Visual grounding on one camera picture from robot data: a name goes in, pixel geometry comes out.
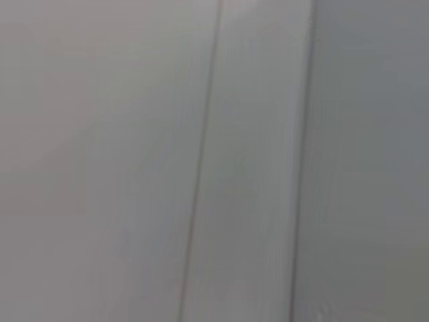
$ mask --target vertical groove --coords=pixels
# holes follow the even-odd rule
[[[207,80],[207,88],[206,88],[206,97],[204,101],[202,133],[201,133],[201,140],[200,140],[200,146],[198,151],[198,163],[197,163],[196,178],[194,183],[194,195],[192,198],[192,210],[191,210],[190,223],[189,223],[189,229],[188,229],[188,239],[186,242],[185,263],[184,263],[182,284],[181,284],[181,290],[180,290],[180,298],[179,298],[180,302],[179,302],[177,322],[183,322],[184,320],[186,294],[188,291],[190,259],[191,259],[191,253],[192,253],[192,244],[194,241],[196,206],[198,204],[198,196],[199,196],[199,190],[200,190],[202,159],[204,157],[204,145],[206,141],[207,124],[208,124],[208,110],[209,110],[210,100],[212,96],[213,74],[215,69],[216,53],[217,53],[219,34],[221,29],[223,1],[224,0],[217,0],[217,12],[215,17],[214,32],[213,32],[213,45],[211,50],[210,65],[208,68],[208,80]]]
[[[301,217],[301,204],[302,204],[302,181],[304,179],[304,157],[305,157],[305,143],[307,133],[307,118],[308,109],[310,104],[310,91],[312,84],[312,71],[314,64],[314,44],[318,41],[318,2],[319,0],[312,0],[310,8],[310,19],[308,28],[310,30],[310,37],[307,39],[306,44],[306,61],[304,63],[304,86],[302,89],[302,104],[300,112],[300,135],[298,138],[298,160],[297,164],[297,182],[296,182],[296,197],[295,197],[295,225],[294,225],[294,245],[292,255],[292,276],[291,276],[291,289],[290,289],[290,303],[289,303],[289,322],[294,322],[295,319],[295,306],[296,306],[296,278],[298,273],[298,251],[299,251],[299,229]]]

